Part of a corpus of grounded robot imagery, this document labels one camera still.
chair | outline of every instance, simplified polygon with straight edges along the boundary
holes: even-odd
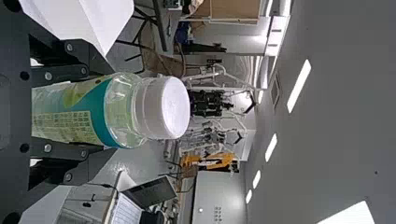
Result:
[[[135,72],[136,74],[143,73],[148,69],[151,72],[165,76],[183,77],[186,73],[184,56],[182,56],[182,60],[178,60],[159,54],[156,51],[155,37],[152,30],[153,21],[138,16],[133,16],[133,18],[143,21],[133,41],[116,40],[116,43],[137,47],[140,49],[140,53],[124,61],[129,62],[139,57],[142,58],[142,69]]]

black metal frame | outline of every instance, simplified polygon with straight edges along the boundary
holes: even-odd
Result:
[[[92,44],[59,40],[23,14],[18,0],[0,2],[0,27],[0,221],[18,223],[58,185],[92,180],[116,150],[32,137],[32,87],[114,70]],[[43,66],[31,68],[30,58]],[[31,158],[42,161],[30,167]]]
[[[161,18],[160,5],[158,4],[158,0],[152,0],[152,3],[154,5],[154,8],[151,8],[151,9],[154,10],[154,13],[155,13],[154,16],[149,16],[148,14],[146,14],[144,11],[142,11],[138,7],[134,7],[134,11],[136,13],[138,13],[140,16],[133,15],[132,18],[143,21],[143,23],[140,25],[139,31],[134,36],[134,40],[132,42],[124,41],[124,40],[116,40],[116,43],[129,45],[129,46],[137,47],[140,49],[140,53],[138,53],[130,58],[125,59],[124,60],[125,62],[129,62],[133,59],[142,57],[142,49],[150,49],[149,47],[146,47],[146,46],[140,44],[140,36],[148,22],[150,24],[154,24],[158,27],[158,32],[160,34],[161,45],[162,45],[163,51],[168,51],[168,47],[166,46],[165,35],[163,33],[164,29],[163,29],[163,21]],[[142,62],[142,64],[143,64],[143,68],[141,70],[135,72],[136,74],[140,74],[145,71],[144,62]]]

computer monitor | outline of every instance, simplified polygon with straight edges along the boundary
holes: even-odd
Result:
[[[177,196],[167,176],[162,176],[147,183],[122,191],[142,209],[163,203]]]

bottle label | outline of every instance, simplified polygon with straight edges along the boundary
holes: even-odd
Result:
[[[34,137],[103,145],[93,129],[90,111],[34,114],[32,122]]]

white ceiling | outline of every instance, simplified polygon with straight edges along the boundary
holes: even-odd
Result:
[[[278,61],[282,96],[258,108],[245,169],[249,223],[317,223],[366,200],[375,223],[396,223],[396,2],[294,2]],[[309,58],[291,115],[286,102]],[[273,133],[278,143],[264,154]]]

